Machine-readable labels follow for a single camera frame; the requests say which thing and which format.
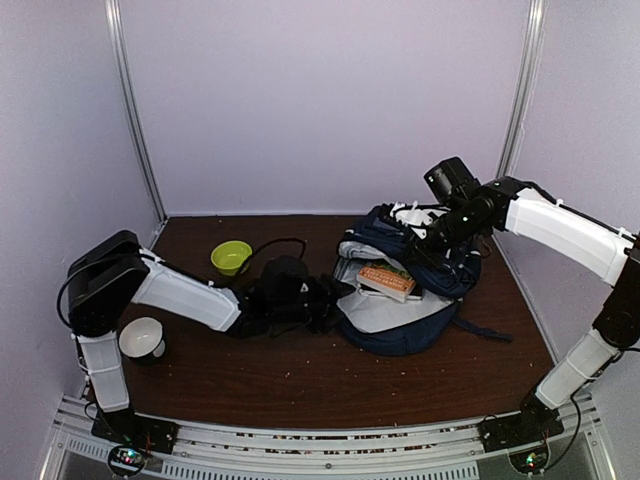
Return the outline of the navy blue backpack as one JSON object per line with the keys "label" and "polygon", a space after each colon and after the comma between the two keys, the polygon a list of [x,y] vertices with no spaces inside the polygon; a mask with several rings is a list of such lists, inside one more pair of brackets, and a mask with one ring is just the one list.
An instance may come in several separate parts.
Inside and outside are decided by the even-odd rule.
{"label": "navy blue backpack", "polygon": [[482,254],[467,240],[426,259],[411,250],[447,213],[442,205],[396,202],[373,207],[340,240],[335,279],[354,287],[337,302],[339,329],[356,347],[382,356],[428,349],[450,325],[491,340],[513,337],[463,319],[463,298],[481,277]]}

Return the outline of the orange comic paperback book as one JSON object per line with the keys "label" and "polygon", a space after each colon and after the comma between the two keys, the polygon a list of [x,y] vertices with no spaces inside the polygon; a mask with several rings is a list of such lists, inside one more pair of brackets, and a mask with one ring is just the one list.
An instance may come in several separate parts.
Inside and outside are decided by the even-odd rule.
{"label": "orange comic paperback book", "polygon": [[423,290],[411,275],[386,261],[367,262],[356,274],[356,280],[364,289],[379,292],[399,302],[418,299]]}

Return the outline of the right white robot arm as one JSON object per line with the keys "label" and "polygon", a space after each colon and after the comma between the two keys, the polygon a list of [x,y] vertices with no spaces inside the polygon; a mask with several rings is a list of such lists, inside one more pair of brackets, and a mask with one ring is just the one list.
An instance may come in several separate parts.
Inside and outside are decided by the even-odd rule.
{"label": "right white robot arm", "polygon": [[491,234],[553,357],[512,423],[519,440],[533,441],[552,411],[638,346],[639,233],[582,213],[530,180],[479,180],[458,157],[423,179],[445,212],[412,241],[410,255],[433,261]]}

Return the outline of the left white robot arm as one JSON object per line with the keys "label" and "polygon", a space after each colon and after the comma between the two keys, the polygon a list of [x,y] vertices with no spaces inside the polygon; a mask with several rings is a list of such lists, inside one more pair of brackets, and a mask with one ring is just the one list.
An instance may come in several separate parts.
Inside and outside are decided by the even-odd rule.
{"label": "left white robot arm", "polygon": [[93,388],[98,417],[123,444],[144,433],[122,367],[122,317],[133,308],[171,315],[238,339],[274,327],[302,326],[326,333],[339,321],[340,300],[354,287],[328,274],[312,274],[304,256],[268,261],[258,278],[238,286],[206,281],[143,247],[121,230],[76,259],[59,287],[55,310],[71,333]]}

